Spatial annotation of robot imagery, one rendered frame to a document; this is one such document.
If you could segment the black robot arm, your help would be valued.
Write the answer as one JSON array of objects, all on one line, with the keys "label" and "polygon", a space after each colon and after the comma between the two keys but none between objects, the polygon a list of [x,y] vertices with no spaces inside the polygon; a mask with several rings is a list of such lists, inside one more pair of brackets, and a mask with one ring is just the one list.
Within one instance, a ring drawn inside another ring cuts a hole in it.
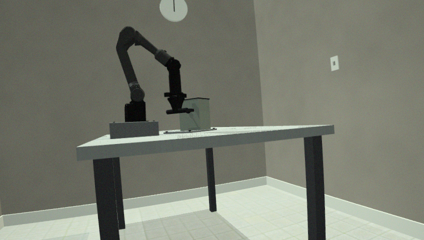
[{"label": "black robot arm", "polygon": [[[135,44],[134,44],[135,43]],[[125,122],[149,122],[146,121],[146,102],[144,102],[145,92],[141,89],[136,78],[131,60],[127,50],[132,45],[142,46],[152,54],[162,65],[167,67],[169,72],[169,85],[181,84],[180,68],[181,64],[177,59],[167,54],[166,50],[157,49],[145,37],[131,26],[124,27],[119,33],[116,51],[122,65],[133,100],[126,103],[124,107]]]}]

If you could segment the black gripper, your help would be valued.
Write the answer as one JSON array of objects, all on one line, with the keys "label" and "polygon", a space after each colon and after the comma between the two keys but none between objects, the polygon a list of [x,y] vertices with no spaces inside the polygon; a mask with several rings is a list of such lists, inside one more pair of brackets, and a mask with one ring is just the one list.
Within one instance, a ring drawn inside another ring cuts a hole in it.
[{"label": "black gripper", "polygon": [[172,111],[178,112],[178,109],[182,108],[183,102],[187,97],[187,94],[182,92],[180,83],[169,84],[169,92],[164,93],[164,97],[169,97],[167,100],[169,101]]}]

